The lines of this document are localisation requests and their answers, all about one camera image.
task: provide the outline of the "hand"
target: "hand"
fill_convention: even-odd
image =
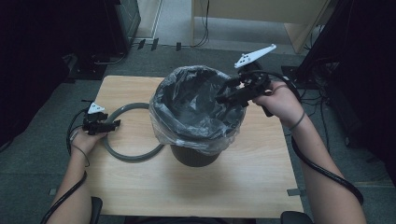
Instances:
[[[73,154],[75,151],[78,151],[76,147],[80,148],[86,155],[88,155],[93,147],[95,146],[96,142],[103,138],[104,136],[107,135],[107,133],[99,133],[96,135],[88,135],[87,133],[84,133],[81,128],[78,128],[75,130],[75,132],[78,132],[76,137],[73,139],[73,142],[71,143],[72,151],[71,153]]]
[[[271,82],[272,94],[253,99],[256,105],[264,105],[272,114],[279,117],[283,125],[290,128],[300,119],[304,110],[293,92],[284,82]]]

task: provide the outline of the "trash can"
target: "trash can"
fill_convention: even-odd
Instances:
[[[203,65],[179,67],[152,95],[149,113],[155,136],[160,143],[171,145],[183,164],[210,164],[239,133],[246,109],[218,104],[215,99],[230,78]],[[221,93],[236,89],[226,88]]]

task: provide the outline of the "plastic bag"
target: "plastic bag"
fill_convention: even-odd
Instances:
[[[227,148],[239,133],[246,109],[218,104],[215,97],[231,77],[207,66],[179,67],[149,102],[155,136],[162,144],[190,147],[205,155]],[[234,91],[227,88],[223,93]]]

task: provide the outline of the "finger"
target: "finger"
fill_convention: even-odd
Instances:
[[[253,102],[254,104],[256,104],[256,105],[264,105],[267,98],[268,98],[268,96],[262,95],[262,96],[259,96],[259,97],[254,98],[254,99],[252,100],[252,102]]]
[[[99,138],[103,138],[107,135],[108,133],[99,133],[96,136],[98,136]]]

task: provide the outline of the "chair armrest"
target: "chair armrest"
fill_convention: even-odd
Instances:
[[[282,215],[280,215],[280,223],[281,224],[314,224],[311,220],[311,218],[301,212],[283,212]]]
[[[97,224],[100,216],[100,212],[102,211],[102,199],[91,197],[92,199],[92,213],[90,224]]]

